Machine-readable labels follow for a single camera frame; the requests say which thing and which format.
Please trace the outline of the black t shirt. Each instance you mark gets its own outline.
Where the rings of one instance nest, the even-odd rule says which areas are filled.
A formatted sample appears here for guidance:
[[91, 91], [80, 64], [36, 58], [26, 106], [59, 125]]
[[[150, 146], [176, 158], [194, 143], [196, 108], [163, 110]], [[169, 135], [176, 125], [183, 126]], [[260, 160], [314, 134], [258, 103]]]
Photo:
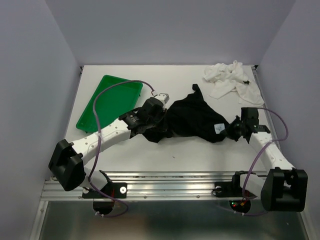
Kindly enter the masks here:
[[210, 143], [218, 143], [226, 137], [216, 134], [214, 125], [229, 122], [213, 110], [204, 100], [197, 84], [192, 85], [193, 93], [176, 100], [166, 111], [163, 120], [155, 128], [146, 130], [142, 135], [150, 142], [158, 143], [164, 138], [199, 137]]

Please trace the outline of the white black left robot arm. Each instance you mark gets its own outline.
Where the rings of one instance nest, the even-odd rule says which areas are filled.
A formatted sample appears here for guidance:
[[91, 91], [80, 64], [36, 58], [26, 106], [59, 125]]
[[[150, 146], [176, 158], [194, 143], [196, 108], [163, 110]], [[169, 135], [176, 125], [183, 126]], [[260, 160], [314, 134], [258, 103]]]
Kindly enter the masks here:
[[108, 126], [73, 142], [59, 141], [49, 162], [49, 169], [65, 191], [77, 187], [94, 189], [100, 197], [111, 193], [111, 184], [104, 174], [87, 163], [96, 154], [146, 130], [156, 127], [164, 118], [168, 94], [147, 99], [137, 111], [129, 111]]

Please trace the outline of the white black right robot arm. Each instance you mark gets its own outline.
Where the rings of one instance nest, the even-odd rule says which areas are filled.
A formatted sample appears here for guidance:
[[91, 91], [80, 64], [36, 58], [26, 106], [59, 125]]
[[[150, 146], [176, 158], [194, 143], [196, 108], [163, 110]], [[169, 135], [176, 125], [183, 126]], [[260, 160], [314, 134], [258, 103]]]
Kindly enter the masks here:
[[305, 208], [308, 175], [295, 168], [276, 145], [269, 129], [260, 125], [256, 117], [235, 120], [225, 129], [227, 138], [238, 140], [243, 137], [257, 152], [253, 160], [261, 161], [267, 176], [265, 179], [248, 171], [235, 173], [230, 182], [231, 192], [235, 195], [258, 197], [268, 212], [302, 212]]

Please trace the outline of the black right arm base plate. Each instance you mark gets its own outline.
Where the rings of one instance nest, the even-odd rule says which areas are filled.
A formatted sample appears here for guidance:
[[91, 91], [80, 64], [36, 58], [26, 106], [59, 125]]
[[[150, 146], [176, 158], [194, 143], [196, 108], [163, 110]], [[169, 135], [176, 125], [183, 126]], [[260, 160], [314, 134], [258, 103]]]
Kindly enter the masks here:
[[211, 193], [217, 198], [243, 198], [242, 188], [231, 181], [216, 181]]

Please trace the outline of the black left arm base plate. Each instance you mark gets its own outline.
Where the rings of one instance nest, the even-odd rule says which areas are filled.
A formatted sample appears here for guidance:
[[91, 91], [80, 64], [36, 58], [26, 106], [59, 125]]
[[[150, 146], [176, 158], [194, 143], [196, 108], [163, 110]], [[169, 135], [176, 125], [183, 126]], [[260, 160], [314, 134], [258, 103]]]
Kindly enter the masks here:
[[[116, 199], [125, 199], [127, 197], [128, 185], [125, 182], [112, 182], [108, 183], [105, 187], [100, 190], [102, 193]], [[82, 191], [83, 199], [102, 199], [100, 193], [96, 192], [93, 189], [88, 191]]]

